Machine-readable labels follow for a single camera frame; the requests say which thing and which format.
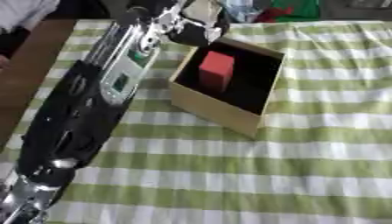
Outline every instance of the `robotic hand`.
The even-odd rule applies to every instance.
[[[224,9],[211,0],[198,1],[209,5],[206,17],[194,13],[200,5],[193,0],[133,4],[89,55],[75,62],[38,111],[15,168],[0,184],[0,223],[45,222],[46,210],[119,123],[164,36],[206,46],[228,30]]]

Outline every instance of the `sleeve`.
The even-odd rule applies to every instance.
[[[0,30],[11,32],[17,25],[31,29],[59,0],[0,0]]]

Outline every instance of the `table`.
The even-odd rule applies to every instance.
[[[17,51],[10,67],[0,73],[1,149],[56,60],[75,22],[50,20],[41,23]]]
[[[43,100],[107,26],[75,26],[0,155],[0,177]],[[234,25],[228,36],[286,53],[257,141],[171,106],[167,78],[189,48],[164,44],[49,223],[392,222],[390,27]]]

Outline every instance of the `cardboard box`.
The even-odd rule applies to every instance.
[[[234,57],[233,77],[224,93],[212,92],[199,83],[199,65],[209,51]],[[263,113],[283,60],[280,52],[230,38],[221,38],[209,47],[193,48],[169,79],[171,103],[255,137],[263,125]]]

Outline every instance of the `red cube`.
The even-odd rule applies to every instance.
[[[199,82],[216,92],[225,92],[233,76],[235,59],[218,52],[209,52],[199,66]]]

